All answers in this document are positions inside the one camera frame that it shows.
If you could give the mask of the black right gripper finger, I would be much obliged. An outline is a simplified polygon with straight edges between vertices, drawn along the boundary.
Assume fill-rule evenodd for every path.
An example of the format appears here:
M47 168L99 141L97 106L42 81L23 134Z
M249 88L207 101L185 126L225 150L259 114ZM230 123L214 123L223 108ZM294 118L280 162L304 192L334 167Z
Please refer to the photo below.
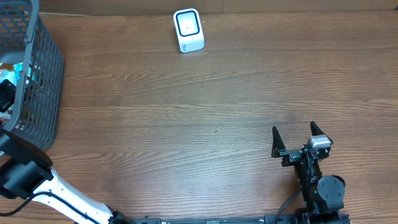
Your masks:
M281 152L285 152L286 148L284 142L279 134L276 126L272 127L272 152L273 158L281 157Z
M312 136L319 136L319 135L324 135L325 133L317 126L317 124L314 121L310 122L310 129Z

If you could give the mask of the teal white carton pack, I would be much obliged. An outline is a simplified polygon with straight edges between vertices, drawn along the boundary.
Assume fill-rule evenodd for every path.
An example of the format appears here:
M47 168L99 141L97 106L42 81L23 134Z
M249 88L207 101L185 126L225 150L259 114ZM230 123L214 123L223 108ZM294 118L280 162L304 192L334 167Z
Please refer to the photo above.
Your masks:
M12 76L12 80L14 82L17 82L17 81L19 81L21 79L20 72L23 69L23 63L21 62L21 63L14 64L13 65L13 69L14 69L14 71L13 72L9 72L9 73Z

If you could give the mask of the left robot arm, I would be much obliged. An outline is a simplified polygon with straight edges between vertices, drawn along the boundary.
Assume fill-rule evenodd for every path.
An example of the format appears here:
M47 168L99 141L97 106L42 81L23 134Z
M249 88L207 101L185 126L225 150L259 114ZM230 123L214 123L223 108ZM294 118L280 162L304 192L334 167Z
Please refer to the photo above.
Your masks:
M23 138L7 139L1 150L10 159L1 166L1 195L9 199L22 198L24 202L15 210L2 213L2 217L19 212L29 202L45 204L75 223L132 223L117 210L97 202L70 185L53 168L49 156L35 144Z

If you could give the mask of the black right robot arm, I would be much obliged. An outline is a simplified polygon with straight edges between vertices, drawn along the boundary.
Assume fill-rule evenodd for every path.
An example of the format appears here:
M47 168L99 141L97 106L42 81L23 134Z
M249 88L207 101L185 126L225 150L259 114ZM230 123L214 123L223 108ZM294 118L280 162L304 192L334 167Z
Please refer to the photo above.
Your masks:
M299 183L299 190L292 194L279 208L274 217L266 218L273 223L309 223L309 224L350 224L348 215L341 214L344 208L346 182L338 175L324 176L319 162L330 155L333 140L328 137L315 122L310 123L312 135L300 149L286 150L278 129L272 128L273 158L281 158L283 167L293 166ZM299 194L302 194L305 206L295 213L282 216L284 208Z

